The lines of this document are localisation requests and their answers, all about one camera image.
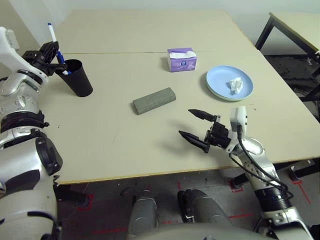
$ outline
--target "beige tabletop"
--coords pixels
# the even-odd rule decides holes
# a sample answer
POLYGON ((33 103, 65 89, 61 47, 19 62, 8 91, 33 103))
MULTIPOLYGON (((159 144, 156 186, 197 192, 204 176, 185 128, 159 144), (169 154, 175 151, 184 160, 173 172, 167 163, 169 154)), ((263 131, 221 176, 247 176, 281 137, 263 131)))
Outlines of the beige tabletop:
POLYGON ((320 50, 320 14, 302 12, 270 12, 294 34, 320 50))
POLYGON ((248 42, 217 10, 78 10, 57 28, 63 53, 208 52, 248 42))
POLYGON ((233 166, 218 147, 203 153, 178 130, 203 138, 211 126, 188 112, 220 114, 230 127, 231 108, 246 106, 247 134, 263 143, 270 160, 286 162, 320 156, 320 124, 295 93, 250 44, 236 52, 217 46, 197 52, 195 71, 168 72, 165 53, 66 54, 79 59, 93 86, 77 97, 56 75, 40 93, 46 128, 63 157, 61 183, 80 183, 233 166), (207 71, 235 66, 254 84, 253 94, 239 102, 214 96, 206 86, 207 71), (132 100, 171 87, 176 101, 136 115, 132 100))

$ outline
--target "purple tissue box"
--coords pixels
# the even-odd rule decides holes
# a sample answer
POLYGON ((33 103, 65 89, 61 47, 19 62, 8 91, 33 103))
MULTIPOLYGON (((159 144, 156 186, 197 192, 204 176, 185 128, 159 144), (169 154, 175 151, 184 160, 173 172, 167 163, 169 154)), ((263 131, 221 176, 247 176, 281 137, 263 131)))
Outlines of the purple tissue box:
POLYGON ((191 47, 168 49, 168 64, 170 72, 195 70, 197 57, 194 55, 188 58, 172 58, 170 53, 186 54, 188 51, 193 52, 191 47))

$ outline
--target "floor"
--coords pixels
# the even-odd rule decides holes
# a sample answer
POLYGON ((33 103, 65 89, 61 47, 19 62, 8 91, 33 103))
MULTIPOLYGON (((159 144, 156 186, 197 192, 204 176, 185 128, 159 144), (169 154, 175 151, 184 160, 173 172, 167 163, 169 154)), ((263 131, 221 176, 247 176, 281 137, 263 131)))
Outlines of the floor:
MULTIPOLYGON (((309 65, 306 58, 266 58, 297 94, 305 95, 317 84, 317 79, 309 78, 317 65, 309 65), (296 79, 294 74, 290 74, 294 71, 300 74, 296 79)), ((319 117, 316 103, 311 102, 307 107, 315 118, 319 117)), ((62 239, 126 239, 133 198, 145 189, 154 194, 160 226, 182 222, 177 192, 197 188, 220 205, 234 226, 252 230, 260 217, 260 207, 251 186, 245 184, 242 189, 234 191, 229 185, 229 180, 241 173, 239 168, 228 168, 72 185, 72 190, 88 194, 91 202, 86 208, 69 202, 58 203, 58 218, 63 226, 62 239)), ((291 202, 305 223, 320 224, 320 174, 305 176, 298 182, 289 179, 287 168, 279 170, 278 174, 294 194, 291 202)))

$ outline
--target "wall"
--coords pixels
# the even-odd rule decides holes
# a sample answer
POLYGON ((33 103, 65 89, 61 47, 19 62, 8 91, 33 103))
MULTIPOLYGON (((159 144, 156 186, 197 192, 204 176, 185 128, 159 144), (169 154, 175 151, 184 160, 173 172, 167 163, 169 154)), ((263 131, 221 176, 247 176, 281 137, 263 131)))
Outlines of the wall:
MULTIPOLYGON (((255 44, 269 12, 320 13, 320 0, 68 0, 73 9, 220 9, 255 44)), ((303 54, 277 29, 262 48, 265 54, 303 54)))
POLYGON ((48 23, 57 27, 71 12, 64 0, 9 0, 37 42, 51 40, 48 23))
MULTIPOLYGON (((17 51, 20 55, 26 50, 39 48, 39 44, 21 20, 9 0, 1 0, 0 26, 14 31, 20 46, 20 50, 17 51)), ((0 78, 8 76, 9 74, 10 70, 0 63, 0 78)))

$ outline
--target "tissue box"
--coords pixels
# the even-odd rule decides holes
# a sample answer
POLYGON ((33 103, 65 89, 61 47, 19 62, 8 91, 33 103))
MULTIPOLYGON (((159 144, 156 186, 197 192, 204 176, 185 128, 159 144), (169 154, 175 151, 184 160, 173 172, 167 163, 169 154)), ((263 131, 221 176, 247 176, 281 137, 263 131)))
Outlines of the tissue box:
POLYGON ((191 47, 168 49, 170 72, 195 70, 197 56, 191 47))

